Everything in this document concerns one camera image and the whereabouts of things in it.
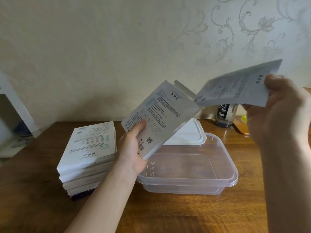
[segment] black label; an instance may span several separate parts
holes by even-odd
[[[226,119],[228,113],[229,105],[219,105],[217,115]]]

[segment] hand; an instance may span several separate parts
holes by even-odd
[[[138,154],[138,142],[136,139],[140,130],[144,129],[146,125],[146,120],[135,124],[128,133],[120,138],[117,144],[117,162],[129,167],[136,176],[144,170],[148,163],[148,160],[142,160]]]
[[[311,121],[311,96],[284,76],[265,78],[270,90],[266,107],[243,105],[247,126],[255,143],[262,147],[277,141],[307,141]]]

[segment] left hand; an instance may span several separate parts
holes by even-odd
[[[148,160],[142,160],[138,154],[138,142],[136,139],[140,130],[144,129],[146,125],[146,120],[135,124],[128,133],[120,138],[117,144],[117,162],[129,167],[137,176],[148,163]]]

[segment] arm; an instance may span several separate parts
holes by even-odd
[[[136,136],[146,126],[142,121],[118,142],[117,160],[65,233],[115,232],[135,180],[147,160],[138,155]]]
[[[311,232],[311,97],[283,76],[269,75],[265,108],[244,105],[261,151],[270,232]]]

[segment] forearm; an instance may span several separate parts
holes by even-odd
[[[261,149],[270,232],[311,232],[311,150],[287,139]]]
[[[128,165],[115,163],[65,233],[115,232],[136,177]]]

